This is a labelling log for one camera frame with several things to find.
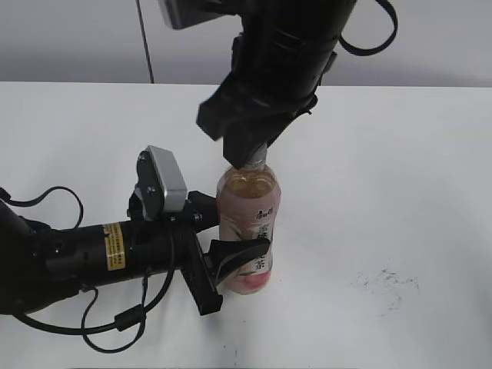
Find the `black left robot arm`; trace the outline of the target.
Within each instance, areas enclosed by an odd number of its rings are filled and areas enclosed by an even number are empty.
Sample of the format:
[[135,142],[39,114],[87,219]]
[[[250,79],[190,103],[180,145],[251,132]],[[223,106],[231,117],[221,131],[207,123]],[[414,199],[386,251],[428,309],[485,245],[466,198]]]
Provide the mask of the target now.
[[18,216],[1,193],[1,311],[32,313],[90,287],[180,271],[198,312],[221,309],[218,285],[240,266],[265,254],[266,238],[213,240],[203,251],[198,234],[218,225],[216,201],[193,191],[178,213],[143,216],[136,195],[128,219],[56,230]]

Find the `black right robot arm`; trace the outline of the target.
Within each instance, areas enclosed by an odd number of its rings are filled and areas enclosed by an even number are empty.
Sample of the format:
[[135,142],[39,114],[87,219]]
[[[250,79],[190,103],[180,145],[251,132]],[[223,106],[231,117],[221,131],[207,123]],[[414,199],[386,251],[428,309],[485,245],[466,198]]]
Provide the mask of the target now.
[[353,1],[251,1],[241,10],[231,71],[198,108],[197,125],[221,140],[236,169],[316,104],[315,94]]

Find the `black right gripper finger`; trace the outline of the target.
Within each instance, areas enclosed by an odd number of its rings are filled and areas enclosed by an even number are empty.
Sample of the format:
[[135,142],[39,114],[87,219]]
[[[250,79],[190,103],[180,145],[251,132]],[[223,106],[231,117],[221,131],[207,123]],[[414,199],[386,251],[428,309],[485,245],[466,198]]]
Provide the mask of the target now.
[[230,125],[223,137],[223,156],[234,167],[243,167],[265,143],[261,129],[249,125]]

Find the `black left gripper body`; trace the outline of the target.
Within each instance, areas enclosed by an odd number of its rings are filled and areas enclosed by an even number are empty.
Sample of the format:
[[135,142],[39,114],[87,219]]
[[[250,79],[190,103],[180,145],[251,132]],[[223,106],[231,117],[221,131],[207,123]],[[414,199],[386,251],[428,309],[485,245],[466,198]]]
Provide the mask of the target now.
[[129,199],[127,215],[131,221],[127,231],[135,270],[141,269],[149,274],[168,274],[158,295],[145,305],[146,312],[161,302],[176,271],[181,272],[200,315],[221,310],[223,297],[211,280],[198,241],[199,233],[194,231],[186,217],[185,203],[181,212],[163,214],[158,220],[146,221],[142,215],[141,202],[134,192]]

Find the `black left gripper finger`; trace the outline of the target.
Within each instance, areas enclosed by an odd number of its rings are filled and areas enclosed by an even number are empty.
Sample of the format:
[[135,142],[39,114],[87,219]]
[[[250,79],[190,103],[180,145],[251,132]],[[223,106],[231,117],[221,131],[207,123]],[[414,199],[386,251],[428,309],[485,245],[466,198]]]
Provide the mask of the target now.
[[246,241],[212,240],[208,250],[208,272],[218,286],[237,269],[266,254],[271,246],[267,238]]
[[185,203],[185,214],[196,233],[218,226],[218,207],[215,197],[191,191]]

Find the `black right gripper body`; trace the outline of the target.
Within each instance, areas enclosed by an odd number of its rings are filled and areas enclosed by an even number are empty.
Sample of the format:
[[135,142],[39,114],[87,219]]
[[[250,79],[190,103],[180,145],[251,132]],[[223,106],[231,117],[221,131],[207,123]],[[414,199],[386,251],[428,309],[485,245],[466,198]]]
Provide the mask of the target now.
[[278,72],[263,77],[232,70],[210,98],[198,108],[197,126],[213,140],[224,137],[230,125],[261,129],[265,143],[273,141],[298,116],[316,104],[318,73]]

